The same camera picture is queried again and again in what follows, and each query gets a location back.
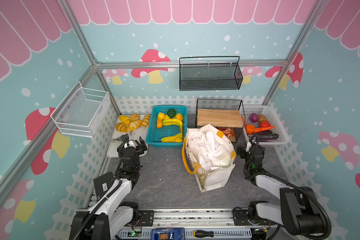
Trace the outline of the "white canvas tote bag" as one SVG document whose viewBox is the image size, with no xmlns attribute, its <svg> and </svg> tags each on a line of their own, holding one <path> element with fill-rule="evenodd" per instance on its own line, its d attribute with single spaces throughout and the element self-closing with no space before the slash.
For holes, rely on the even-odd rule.
<svg viewBox="0 0 360 240">
<path fill-rule="evenodd" d="M 202 193 L 227 184 L 236 157 L 233 143 L 222 130 L 210 124 L 187 129 L 182 159 L 187 172 L 196 177 Z"/>
</svg>

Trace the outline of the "white plastic grocery bag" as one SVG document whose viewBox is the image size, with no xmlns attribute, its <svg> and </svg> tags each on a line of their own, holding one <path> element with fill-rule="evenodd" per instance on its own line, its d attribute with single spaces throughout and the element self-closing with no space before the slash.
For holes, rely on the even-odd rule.
<svg viewBox="0 0 360 240">
<path fill-rule="evenodd" d="M 187 133 L 187 147 L 194 161 L 208 173 L 233 164 L 233 146 L 224 137 L 222 131 L 211 126 L 190 129 Z"/>
</svg>

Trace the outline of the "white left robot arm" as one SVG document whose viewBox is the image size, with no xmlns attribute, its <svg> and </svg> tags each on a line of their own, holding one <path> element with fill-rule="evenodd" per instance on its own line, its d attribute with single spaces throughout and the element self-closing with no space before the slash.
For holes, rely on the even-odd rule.
<svg viewBox="0 0 360 240">
<path fill-rule="evenodd" d="M 139 204 L 125 201 L 140 177 L 140 155 L 147 151 L 142 138 L 131 140 L 129 135 L 121 136 L 118 146 L 119 165 L 116 174 L 106 173 L 101 178 L 108 178 L 111 185 L 96 202 L 85 212 L 78 212 L 71 225 L 70 240 L 112 240 L 120 230 L 128 225 L 132 229 L 142 226 L 143 218 Z"/>
</svg>

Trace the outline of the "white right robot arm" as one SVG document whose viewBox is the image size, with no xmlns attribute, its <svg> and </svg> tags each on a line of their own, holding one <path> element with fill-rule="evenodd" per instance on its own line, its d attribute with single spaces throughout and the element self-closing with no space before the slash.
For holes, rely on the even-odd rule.
<svg viewBox="0 0 360 240">
<path fill-rule="evenodd" d="M 266 190 L 280 200 L 279 205 L 267 201 L 252 201 L 247 218 L 252 225 L 268 220 L 283 227 L 292 236 L 311 240 L 325 240 L 332 232 L 329 215 L 318 202 L 310 187 L 298 187 L 283 180 L 263 167 L 265 148 L 260 145 L 261 136 L 250 137 L 246 148 L 238 148 L 245 160 L 243 173 L 253 185 Z"/>
</svg>

